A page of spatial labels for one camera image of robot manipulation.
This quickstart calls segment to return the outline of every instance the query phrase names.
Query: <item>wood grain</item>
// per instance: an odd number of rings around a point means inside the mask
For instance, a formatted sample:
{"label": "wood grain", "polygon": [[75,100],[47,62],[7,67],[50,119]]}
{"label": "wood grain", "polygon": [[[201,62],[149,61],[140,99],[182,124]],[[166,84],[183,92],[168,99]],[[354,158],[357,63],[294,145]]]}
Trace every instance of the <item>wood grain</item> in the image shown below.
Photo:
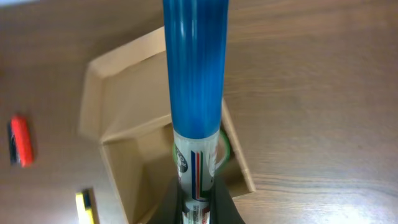
{"label": "wood grain", "polygon": [[[122,223],[98,148],[78,137],[86,63],[162,26],[160,0],[0,9],[1,223],[77,223],[93,186]],[[230,2],[224,97],[257,192],[247,223],[398,223],[398,3]],[[10,167],[6,122],[29,115],[37,160]]]}

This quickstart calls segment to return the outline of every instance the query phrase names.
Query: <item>yellow marker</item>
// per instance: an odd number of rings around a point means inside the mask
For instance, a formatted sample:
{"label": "yellow marker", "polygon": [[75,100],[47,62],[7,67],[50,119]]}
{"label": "yellow marker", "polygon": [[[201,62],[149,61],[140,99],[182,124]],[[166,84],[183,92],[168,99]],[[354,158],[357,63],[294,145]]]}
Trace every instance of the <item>yellow marker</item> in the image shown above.
{"label": "yellow marker", "polygon": [[95,224],[88,190],[76,193],[76,206],[80,224]]}

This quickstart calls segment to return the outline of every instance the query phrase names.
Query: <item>green ring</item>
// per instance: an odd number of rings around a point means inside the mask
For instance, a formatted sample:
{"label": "green ring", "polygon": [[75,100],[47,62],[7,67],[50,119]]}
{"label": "green ring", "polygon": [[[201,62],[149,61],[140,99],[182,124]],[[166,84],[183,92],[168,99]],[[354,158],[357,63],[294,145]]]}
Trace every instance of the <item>green ring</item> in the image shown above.
{"label": "green ring", "polygon": [[[231,154],[231,144],[229,142],[228,137],[226,136],[225,132],[222,129],[220,130],[220,136],[223,138],[223,141],[225,143],[225,157],[224,161],[218,166],[216,174],[219,174],[224,169],[224,166],[228,162],[229,155]],[[177,164],[177,153],[175,152],[175,150],[176,150],[175,143],[173,143],[173,160],[174,163]]]}

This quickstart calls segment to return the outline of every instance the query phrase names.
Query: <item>red marker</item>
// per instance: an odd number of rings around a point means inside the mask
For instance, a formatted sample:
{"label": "red marker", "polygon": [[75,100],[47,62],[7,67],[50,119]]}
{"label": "red marker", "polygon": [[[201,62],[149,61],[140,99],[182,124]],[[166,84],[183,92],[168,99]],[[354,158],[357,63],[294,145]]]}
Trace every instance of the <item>red marker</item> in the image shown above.
{"label": "red marker", "polygon": [[33,151],[30,143],[29,130],[26,119],[15,115],[9,124],[10,130],[10,153],[16,155],[17,161],[22,167],[27,167],[33,163]]}

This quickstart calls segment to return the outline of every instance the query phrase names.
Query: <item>logo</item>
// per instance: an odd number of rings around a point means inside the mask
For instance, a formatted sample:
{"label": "logo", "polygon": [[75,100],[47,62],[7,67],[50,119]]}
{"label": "logo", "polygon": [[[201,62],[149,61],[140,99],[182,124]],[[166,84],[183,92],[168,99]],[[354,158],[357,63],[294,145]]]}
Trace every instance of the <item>logo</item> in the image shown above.
{"label": "logo", "polygon": [[182,153],[180,152],[180,150],[178,149],[177,146],[175,146],[175,153],[178,156],[178,159],[177,159],[178,171],[181,173],[185,173],[188,170],[187,160],[184,158],[184,156],[182,155]]}

